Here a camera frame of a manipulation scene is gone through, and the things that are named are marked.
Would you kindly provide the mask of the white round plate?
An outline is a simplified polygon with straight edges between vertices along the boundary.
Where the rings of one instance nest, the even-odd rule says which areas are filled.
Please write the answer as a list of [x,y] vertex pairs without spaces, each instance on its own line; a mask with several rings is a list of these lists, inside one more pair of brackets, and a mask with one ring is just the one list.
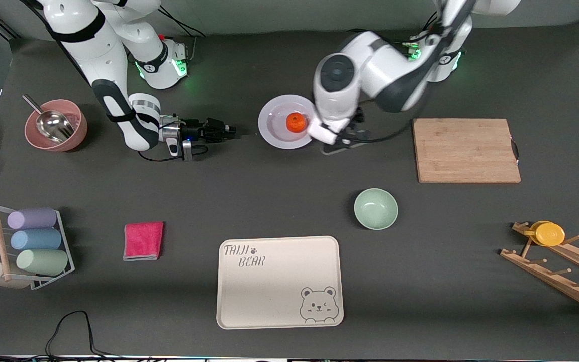
[[271,99],[259,113],[259,133],[271,146],[283,150],[299,149],[307,146],[312,138],[307,128],[302,133],[289,132],[285,126],[287,115],[300,112],[308,119],[308,126],[316,115],[312,101],[303,96],[287,94]]

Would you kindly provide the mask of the orange fruit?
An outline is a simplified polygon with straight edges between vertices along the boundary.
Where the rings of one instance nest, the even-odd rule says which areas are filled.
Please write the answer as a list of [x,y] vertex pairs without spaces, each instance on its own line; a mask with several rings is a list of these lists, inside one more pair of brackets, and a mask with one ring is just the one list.
[[285,119],[285,126],[292,133],[302,133],[306,130],[308,124],[308,119],[300,112],[292,112]]

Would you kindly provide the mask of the pink ribbed bowl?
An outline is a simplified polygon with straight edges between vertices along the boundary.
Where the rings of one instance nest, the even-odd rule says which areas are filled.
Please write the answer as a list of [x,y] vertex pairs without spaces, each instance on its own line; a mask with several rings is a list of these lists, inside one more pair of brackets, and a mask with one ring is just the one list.
[[24,135],[28,144],[39,150],[66,153],[73,151],[83,143],[88,132],[87,119],[76,103],[66,99],[56,99],[43,103],[42,108],[64,113],[73,125],[74,133],[65,142],[56,144],[40,133],[35,125],[39,113],[32,112],[26,119],[24,126]]

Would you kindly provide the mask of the pink folded cloth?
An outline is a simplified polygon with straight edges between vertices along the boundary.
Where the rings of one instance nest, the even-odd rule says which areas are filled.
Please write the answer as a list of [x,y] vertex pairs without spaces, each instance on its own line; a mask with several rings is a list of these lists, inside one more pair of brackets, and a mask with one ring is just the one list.
[[158,260],[165,222],[143,222],[124,227],[123,261]]

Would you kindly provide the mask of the metal scoop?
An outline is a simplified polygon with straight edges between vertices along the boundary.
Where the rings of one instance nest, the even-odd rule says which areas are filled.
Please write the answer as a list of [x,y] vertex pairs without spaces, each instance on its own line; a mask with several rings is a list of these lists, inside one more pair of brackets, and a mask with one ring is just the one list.
[[22,98],[38,113],[35,128],[51,142],[62,144],[74,133],[74,127],[69,119],[56,110],[44,109],[28,94],[22,94]]

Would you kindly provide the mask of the cream bear print tray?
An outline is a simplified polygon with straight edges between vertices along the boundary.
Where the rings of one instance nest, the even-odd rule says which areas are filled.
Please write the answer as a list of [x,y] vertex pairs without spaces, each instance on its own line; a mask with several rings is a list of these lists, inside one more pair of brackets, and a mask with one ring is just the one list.
[[339,244],[333,236],[226,240],[219,247],[219,327],[335,327],[343,319]]

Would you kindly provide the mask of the pale green bowl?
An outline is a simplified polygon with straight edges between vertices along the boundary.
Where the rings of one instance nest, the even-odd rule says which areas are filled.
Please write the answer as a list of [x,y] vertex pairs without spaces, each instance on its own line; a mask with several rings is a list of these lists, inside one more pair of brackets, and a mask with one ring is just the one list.
[[353,203],[356,220],[370,230],[388,229],[395,223],[399,207],[395,197],[380,188],[369,188],[360,192]]

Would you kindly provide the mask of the purple cup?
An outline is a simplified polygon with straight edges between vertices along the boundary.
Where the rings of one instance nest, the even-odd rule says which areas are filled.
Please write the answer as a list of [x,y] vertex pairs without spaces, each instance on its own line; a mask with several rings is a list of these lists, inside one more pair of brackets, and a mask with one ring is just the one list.
[[51,208],[26,208],[9,213],[7,223],[14,230],[51,228],[57,224],[57,213]]

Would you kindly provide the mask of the blue cup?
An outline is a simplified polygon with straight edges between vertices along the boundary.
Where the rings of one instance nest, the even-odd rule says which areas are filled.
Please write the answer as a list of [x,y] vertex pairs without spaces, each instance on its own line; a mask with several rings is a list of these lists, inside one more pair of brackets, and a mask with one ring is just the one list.
[[57,250],[62,243],[62,234],[54,228],[34,228],[18,230],[10,239],[16,250],[51,249]]

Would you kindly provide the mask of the green cup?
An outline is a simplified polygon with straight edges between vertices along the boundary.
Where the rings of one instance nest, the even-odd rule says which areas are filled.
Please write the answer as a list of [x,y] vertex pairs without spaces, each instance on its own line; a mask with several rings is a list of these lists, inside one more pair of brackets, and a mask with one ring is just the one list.
[[18,268],[37,275],[56,277],[66,269],[67,253],[64,250],[23,250],[16,259]]

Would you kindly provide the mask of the wooden cutting board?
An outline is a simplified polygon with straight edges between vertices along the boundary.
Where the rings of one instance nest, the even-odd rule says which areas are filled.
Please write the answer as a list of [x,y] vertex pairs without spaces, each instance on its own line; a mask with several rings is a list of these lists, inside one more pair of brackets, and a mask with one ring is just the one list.
[[421,183],[521,181],[506,119],[418,118],[412,133]]

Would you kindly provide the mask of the yellow cup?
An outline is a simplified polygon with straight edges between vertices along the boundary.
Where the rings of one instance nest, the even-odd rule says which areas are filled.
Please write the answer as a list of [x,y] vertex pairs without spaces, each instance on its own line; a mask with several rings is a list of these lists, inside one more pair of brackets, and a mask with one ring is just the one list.
[[522,231],[522,234],[543,247],[561,245],[565,241],[565,231],[563,228],[551,221],[535,222],[528,230]]

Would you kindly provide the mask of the wooden peg rack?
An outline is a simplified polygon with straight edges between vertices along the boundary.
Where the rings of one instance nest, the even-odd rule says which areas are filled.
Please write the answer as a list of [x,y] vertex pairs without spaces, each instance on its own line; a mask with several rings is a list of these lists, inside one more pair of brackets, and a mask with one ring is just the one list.
[[[512,231],[524,236],[522,231],[528,230],[529,227],[534,223],[535,222],[514,222],[511,226],[511,229]],[[574,245],[575,242],[579,241],[579,234],[570,238],[568,238],[565,234],[565,241],[561,245],[553,247],[540,246],[531,241],[529,237],[524,237],[526,238],[526,243],[521,252],[517,252],[516,250],[502,249],[499,252],[499,255],[513,265],[518,266],[525,272],[533,275],[534,277],[543,281],[545,284],[553,287],[560,293],[565,294],[566,296],[579,303],[579,282],[572,281],[568,277],[568,274],[572,272],[572,268],[567,267],[561,270],[550,270],[547,266],[545,266],[545,264],[548,262],[547,259],[542,258],[538,260],[531,260],[528,258],[528,253],[531,247],[537,246],[553,252],[557,256],[560,256],[562,259],[565,259],[565,261],[568,261],[572,265],[579,268],[579,247]]]

